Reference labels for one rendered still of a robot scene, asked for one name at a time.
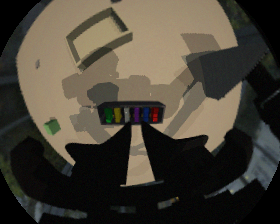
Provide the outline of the beige shallow rectangular tray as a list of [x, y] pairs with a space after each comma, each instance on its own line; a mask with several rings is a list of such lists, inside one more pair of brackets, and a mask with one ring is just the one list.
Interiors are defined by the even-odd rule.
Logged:
[[109, 6], [73, 27], [64, 40], [75, 67], [85, 69], [111, 49], [132, 41], [132, 28], [116, 7]]

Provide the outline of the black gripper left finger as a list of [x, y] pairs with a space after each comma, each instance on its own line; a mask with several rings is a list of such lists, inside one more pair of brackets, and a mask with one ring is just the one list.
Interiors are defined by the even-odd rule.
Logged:
[[128, 121], [111, 139], [104, 141], [104, 144], [69, 143], [65, 144], [64, 148], [71, 155], [72, 160], [112, 168], [117, 180], [121, 181], [120, 185], [125, 185], [127, 184], [129, 153], [131, 153], [129, 149], [131, 136], [132, 124]]

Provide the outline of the small green cube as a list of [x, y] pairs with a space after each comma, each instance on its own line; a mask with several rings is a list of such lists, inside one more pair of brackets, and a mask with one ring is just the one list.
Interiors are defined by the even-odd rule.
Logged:
[[44, 124], [44, 128], [46, 128], [46, 133], [50, 136], [55, 135], [58, 131], [62, 131], [58, 120], [48, 120], [48, 123]]

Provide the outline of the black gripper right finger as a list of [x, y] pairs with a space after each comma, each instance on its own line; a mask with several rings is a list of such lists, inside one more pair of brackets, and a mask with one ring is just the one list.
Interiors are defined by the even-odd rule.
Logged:
[[208, 135], [195, 137], [184, 137], [184, 139], [172, 139], [165, 136], [159, 129], [141, 121], [141, 132], [145, 143], [145, 151], [149, 157], [149, 164], [152, 167], [153, 179], [164, 181], [165, 172], [171, 167], [172, 161], [180, 153], [200, 148], [208, 143]]

